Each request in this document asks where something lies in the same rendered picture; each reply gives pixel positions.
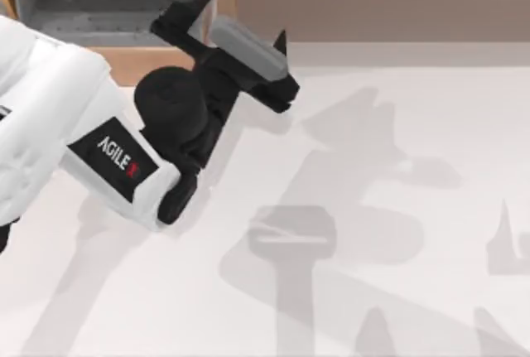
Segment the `pale grey rounded box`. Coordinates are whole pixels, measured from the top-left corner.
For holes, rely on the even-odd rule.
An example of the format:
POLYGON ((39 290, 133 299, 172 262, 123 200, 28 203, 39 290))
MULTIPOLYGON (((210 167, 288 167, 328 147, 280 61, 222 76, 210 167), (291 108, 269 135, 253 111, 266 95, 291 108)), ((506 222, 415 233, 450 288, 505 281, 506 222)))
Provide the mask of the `pale grey rounded box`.
POLYGON ((217 47, 226 51, 265 80, 281 80, 288 73, 287 57, 273 45, 261 40, 246 26, 231 17, 218 16, 209 37, 217 47))

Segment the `pale wooden drawer front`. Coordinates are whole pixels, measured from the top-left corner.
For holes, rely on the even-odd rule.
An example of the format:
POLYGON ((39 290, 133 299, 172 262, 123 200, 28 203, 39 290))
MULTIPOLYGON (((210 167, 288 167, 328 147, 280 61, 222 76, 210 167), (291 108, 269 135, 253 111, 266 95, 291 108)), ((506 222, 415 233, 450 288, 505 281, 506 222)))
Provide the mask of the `pale wooden drawer front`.
POLYGON ((135 86, 144 75, 166 66, 179 66, 191 70, 195 61, 175 47, 155 46, 90 46, 102 55, 111 66, 111 75, 124 87, 135 86))

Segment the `wooden open shelf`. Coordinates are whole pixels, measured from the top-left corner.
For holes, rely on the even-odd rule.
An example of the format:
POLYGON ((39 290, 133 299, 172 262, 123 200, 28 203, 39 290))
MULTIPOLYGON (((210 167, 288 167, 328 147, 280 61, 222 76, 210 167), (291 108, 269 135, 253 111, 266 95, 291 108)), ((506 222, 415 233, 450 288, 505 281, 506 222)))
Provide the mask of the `wooden open shelf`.
POLYGON ((292 42, 530 42, 530 0, 235 0, 261 36, 292 42))

